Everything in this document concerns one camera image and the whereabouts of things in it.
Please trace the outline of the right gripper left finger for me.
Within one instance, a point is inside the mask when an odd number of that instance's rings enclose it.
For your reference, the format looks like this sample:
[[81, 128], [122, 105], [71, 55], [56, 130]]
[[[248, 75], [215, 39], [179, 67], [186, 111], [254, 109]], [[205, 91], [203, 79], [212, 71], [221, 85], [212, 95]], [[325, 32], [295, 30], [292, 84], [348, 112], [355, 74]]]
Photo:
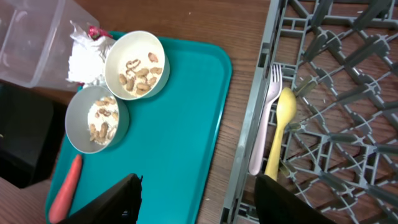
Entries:
[[61, 224], [136, 224], [142, 203], [142, 176], [129, 174]]

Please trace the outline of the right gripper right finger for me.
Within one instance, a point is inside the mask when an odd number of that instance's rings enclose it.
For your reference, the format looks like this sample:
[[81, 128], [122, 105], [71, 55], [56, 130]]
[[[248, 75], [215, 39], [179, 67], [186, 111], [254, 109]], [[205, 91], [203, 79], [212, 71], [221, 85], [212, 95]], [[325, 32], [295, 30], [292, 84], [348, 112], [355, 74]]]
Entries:
[[334, 224], [264, 174], [256, 177], [254, 203], [260, 224]]

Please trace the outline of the orange carrot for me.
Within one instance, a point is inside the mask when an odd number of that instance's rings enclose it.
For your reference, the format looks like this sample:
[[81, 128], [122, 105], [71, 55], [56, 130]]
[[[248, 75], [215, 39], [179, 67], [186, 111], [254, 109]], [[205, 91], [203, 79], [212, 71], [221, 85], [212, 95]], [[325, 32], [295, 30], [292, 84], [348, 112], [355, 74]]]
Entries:
[[49, 222], [60, 223], [68, 216], [75, 190], [80, 179], [83, 158], [80, 154], [76, 155], [68, 174], [58, 191], [55, 200], [49, 210]]

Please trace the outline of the yellow plastic spoon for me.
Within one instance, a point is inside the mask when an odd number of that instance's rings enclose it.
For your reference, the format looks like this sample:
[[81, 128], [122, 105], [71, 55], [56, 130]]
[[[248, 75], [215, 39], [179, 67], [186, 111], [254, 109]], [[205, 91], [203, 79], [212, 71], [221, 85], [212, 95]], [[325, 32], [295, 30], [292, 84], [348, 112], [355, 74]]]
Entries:
[[290, 88], [284, 88], [280, 94], [276, 108], [277, 126], [264, 172], [265, 175], [269, 176], [274, 181], [277, 180], [277, 174], [279, 170], [279, 159], [284, 129], [293, 120], [296, 112], [296, 97]]

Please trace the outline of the white plastic fork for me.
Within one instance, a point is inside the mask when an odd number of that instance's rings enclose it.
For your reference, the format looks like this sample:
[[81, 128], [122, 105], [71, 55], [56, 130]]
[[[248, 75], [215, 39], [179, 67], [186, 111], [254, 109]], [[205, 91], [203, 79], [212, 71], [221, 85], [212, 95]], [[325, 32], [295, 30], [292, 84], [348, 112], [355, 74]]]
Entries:
[[258, 175], [262, 167], [264, 148], [267, 136], [267, 127], [272, 104], [282, 91], [282, 68], [280, 64], [273, 64], [269, 79], [269, 86], [263, 106], [262, 116], [257, 131], [256, 140], [249, 161], [248, 171], [251, 175]]

